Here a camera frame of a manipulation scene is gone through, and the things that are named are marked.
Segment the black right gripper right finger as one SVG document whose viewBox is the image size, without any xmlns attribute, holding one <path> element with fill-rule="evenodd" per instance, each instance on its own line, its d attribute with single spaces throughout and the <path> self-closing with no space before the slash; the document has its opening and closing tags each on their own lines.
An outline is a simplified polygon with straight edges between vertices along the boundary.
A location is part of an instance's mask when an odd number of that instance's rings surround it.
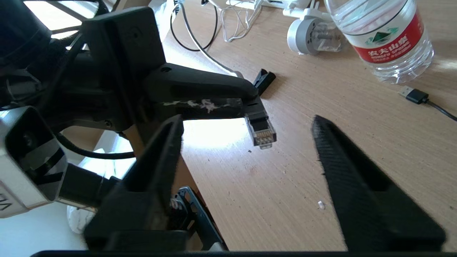
<svg viewBox="0 0 457 257">
<path fill-rule="evenodd" d="M 312 135 L 349 251 L 440 251 L 444 229 L 333 122 Z"/>
</svg>

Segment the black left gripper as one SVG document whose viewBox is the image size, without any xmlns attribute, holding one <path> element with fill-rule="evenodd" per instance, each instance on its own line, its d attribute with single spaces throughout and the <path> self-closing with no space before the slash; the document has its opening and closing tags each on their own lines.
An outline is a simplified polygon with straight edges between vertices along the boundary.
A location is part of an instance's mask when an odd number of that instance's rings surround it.
<svg viewBox="0 0 457 257">
<path fill-rule="evenodd" d="M 175 115 L 183 120 L 242 118 L 241 99 L 258 95 L 248 80 L 165 64 L 150 7 L 129 7 L 85 20 L 82 36 L 100 72 L 101 86 L 115 93 L 116 131 L 137 122 L 137 105 L 145 96 L 142 81 L 149 74 L 150 101 L 160 102 L 160 120 Z"/>
</svg>

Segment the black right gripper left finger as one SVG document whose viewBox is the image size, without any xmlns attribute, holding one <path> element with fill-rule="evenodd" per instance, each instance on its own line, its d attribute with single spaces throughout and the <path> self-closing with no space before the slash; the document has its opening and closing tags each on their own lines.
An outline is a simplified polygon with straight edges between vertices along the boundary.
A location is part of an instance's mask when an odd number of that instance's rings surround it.
<svg viewBox="0 0 457 257">
<path fill-rule="evenodd" d="M 183 132 L 181 115 L 161 124 L 124 179 L 104 198 L 84 234 L 166 227 Z"/>
</svg>

